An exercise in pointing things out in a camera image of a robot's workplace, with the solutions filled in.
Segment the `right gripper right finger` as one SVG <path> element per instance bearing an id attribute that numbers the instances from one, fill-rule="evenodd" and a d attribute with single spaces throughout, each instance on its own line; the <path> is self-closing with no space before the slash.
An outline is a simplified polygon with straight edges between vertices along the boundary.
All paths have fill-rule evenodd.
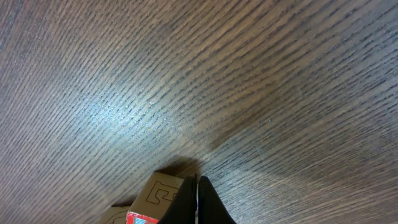
<path id="1" fill-rule="evenodd" d="M 206 176 L 201 176 L 198 184 L 198 223 L 236 224 Z"/>

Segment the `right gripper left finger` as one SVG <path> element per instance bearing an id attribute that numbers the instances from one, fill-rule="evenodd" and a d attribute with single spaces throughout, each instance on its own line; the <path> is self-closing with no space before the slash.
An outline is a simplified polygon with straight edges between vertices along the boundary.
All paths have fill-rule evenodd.
<path id="1" fill-rule="evenodd" d="M 197 175 L 187 177 L 158 224 L 195 224 Z"/>

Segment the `yellow sided wooden block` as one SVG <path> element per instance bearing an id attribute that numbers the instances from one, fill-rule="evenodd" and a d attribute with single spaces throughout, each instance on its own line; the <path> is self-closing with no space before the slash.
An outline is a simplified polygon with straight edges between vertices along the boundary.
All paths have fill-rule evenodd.
<path id="1" fill-rule="evenodd" d="M 102 215 L 99 224 L 126 224 L 129 207 L 111 207 Z"/>

